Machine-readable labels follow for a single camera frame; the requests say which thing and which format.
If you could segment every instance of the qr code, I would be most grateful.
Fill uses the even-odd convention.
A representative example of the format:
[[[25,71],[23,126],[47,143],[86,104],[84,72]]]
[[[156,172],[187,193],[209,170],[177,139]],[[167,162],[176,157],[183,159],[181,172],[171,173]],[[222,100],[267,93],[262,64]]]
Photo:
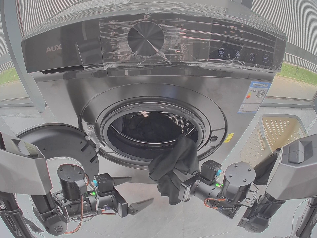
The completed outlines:
[[[266,95],[266,91],[267,90],[258,90],[258,92],[256,93],[256,99],[264,98]]]

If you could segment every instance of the yellow sticker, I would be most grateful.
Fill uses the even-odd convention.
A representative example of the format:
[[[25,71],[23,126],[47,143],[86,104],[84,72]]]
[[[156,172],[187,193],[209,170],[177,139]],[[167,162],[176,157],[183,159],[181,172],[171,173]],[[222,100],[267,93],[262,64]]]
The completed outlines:
[[[224,143],[228,143],[228,142],[232,139],[233,134],[234,134],[234,133],[228,134],[228,137],[226,138],[226,140],[224,141]]]

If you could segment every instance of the perforated basket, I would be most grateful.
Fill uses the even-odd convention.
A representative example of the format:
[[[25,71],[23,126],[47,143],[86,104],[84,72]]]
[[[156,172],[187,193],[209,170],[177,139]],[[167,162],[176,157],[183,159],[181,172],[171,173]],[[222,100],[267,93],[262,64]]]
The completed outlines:
[[[307,136],[298,116],[264,114],[240,152],[241,161],[255,167],[273,151]]]

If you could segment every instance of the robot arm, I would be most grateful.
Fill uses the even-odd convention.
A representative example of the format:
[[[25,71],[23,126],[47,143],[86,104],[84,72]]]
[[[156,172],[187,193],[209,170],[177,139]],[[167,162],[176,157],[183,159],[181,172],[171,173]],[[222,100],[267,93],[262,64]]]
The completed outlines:
[[[151,198],[128,206],[115,186],[130,181],[131,177],[95,175],[94,190],[87,190],[88,176],[81,167],[70,164],[58,167],[61,190],[51,193],[50,175],[42,153],[36,146],[4,133],[0,133],[0,159],[0,216],[14,237],[34,238],[26,226],[30,221],[23,218],[15,193],[31,196],[35,216],[54,236],[74,233],[66,232],[70,221],[82,223],[96,215],[116,213],[123,218],[137,214],[153,202]],[[31,228],[42,232],[35,225]]]
[[[201,172],[184,180],[179,199],[196,196],[205,205],[233,218],[243,205],[247,210],[238,226],[251,233],[261,233],[268,228],[271,217],[286,200],[309,198],[294,233],[288,238],[309,238],[317,223],[317,134],[285,145],[275,160],[264,161],[258,170],[271,170],[268,179],[260,179],[247,163],[234,163],[226,169],[224,182],[216,181],[221,164],[209,160]],[[174,171],[181,179],[182,174]],[[254,187],[258,178],[265,192],[259,195]]]

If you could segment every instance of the play pause button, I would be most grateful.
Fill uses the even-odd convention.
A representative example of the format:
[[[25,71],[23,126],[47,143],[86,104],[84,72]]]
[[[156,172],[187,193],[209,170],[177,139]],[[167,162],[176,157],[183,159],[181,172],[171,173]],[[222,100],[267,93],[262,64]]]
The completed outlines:
[[[263,62],[268,62],[270,60],[270,57],[268,56],[268,54],[265,54],[263,56]]]

